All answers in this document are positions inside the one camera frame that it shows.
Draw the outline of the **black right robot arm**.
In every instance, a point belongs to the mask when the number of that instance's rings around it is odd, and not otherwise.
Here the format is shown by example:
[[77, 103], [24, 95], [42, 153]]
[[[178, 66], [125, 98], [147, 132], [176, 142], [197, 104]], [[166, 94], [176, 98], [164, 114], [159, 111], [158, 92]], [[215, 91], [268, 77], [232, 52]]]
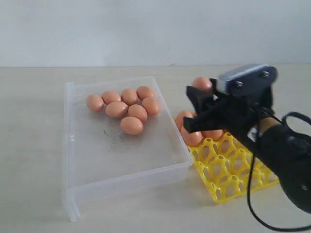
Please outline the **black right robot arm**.
[[289, 200], [311, 211], [311, 138], [289, 129], [272, 110], [272, 89], [209, 94], [187, 86], [197, 115], [184, 118], [189, 132], [225, 129], [263, 162], [280, 180]]

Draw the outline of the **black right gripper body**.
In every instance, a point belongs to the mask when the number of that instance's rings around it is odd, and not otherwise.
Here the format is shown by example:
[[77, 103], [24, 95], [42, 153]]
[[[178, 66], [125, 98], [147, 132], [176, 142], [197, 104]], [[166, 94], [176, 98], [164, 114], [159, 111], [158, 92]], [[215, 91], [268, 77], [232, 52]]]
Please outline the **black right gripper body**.
[[248, 137], [252, 128], [260, 121], [273, 115], [272, 92], [258, 92], [244, 97], [234, 97], [220, 92], [215, 93], [217, 106], [215, 112], [220, 115], [220, 125], [237, 138], [244, 146], [254, 146], [255, 140]]

